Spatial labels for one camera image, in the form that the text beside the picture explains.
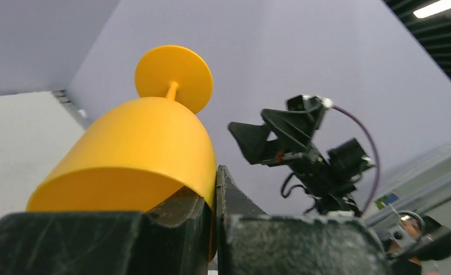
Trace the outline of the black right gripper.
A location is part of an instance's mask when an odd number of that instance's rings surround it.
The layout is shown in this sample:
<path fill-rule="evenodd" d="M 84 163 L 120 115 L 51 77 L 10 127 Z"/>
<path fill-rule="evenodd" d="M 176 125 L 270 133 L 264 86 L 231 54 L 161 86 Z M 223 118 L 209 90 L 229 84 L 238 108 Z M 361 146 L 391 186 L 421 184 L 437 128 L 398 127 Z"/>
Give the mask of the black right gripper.
<path fill-rule="evenodd" d="M 323 163 L 312 140 L 333 101 L 299 95 L 287 100 L 287 110 L 263 109 L 262 125 L 230 122 L 228 130 L 249 164 L 281 166 Z"/>

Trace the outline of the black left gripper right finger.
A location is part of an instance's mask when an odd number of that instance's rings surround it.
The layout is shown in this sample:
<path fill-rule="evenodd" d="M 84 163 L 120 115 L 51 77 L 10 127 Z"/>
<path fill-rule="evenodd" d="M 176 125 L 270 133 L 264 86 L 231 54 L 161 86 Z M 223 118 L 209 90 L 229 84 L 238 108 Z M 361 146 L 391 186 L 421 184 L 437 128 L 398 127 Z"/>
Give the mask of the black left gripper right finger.
<path fill-rule="evenodd" d="M 216 174 L 219 274 L 391 274 L 381 243 L 355 217 L 268 215 Z"/>

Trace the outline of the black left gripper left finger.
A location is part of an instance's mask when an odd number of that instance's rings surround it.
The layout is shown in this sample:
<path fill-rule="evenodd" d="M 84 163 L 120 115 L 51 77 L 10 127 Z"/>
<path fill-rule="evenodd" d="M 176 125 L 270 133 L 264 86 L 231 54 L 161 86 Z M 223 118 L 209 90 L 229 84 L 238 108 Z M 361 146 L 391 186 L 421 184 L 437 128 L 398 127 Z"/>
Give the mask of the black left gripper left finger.
<path fill-rule="evenodd" d="M 187 188 L 146 213 L 13 213 L 0 219 L 0 274 L 206 274 L 211 223 Z"/>

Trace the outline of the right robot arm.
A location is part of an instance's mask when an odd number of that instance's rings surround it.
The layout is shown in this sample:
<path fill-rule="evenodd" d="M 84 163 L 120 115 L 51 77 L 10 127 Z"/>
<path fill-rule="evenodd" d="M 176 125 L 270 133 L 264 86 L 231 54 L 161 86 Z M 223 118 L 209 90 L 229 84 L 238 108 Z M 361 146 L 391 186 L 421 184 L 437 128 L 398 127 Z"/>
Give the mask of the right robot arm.
<path fill-rule="evenodd" d="M 229 123 L 228 130 L 244 158 L 251 165 L 288 166 L 291 169 L 280 188 L 283 198 L 290 196 L 287 185 L 292 177 L 296 177 L 301 182 L 299 187 L 314 198 L 312 209 L 319 214 L 345 211 L 361 217 L 367 208 L 359 209 L 350 196 L 356 189 L 355 184 L 365 171 L 376 169 L 367 200 L 371 202 L 380 182 L 379 155 L 370 132 L 357 117 L 328 98 L 298 95 L 288 99 L 286 106 L 285 111 L 263 109 L 260 113 L 262 125 Z M 326 157 L 321 154 L 312 140 L 329 109 L 348 116 L 359 125 L 371 145 L 372 157 L 355 138 L 330 149 Z"/>

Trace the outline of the orange plastic wine glass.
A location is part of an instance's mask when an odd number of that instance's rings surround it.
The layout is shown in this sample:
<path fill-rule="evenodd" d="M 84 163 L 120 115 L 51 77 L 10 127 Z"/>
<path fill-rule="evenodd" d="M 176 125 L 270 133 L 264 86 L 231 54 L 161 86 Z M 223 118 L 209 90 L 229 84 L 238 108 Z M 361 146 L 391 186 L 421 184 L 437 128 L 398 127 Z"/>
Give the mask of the orange plastic wine glass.
<path fill-rule="evenodd" d="M 197 114 L 213 91 L 194 51 L 156 47 L 136 66 L 138 98 L 98 118 L 31 194 L 26 211 L 148 211 L 185 187 L 215 209 L 216 156 Z"/>

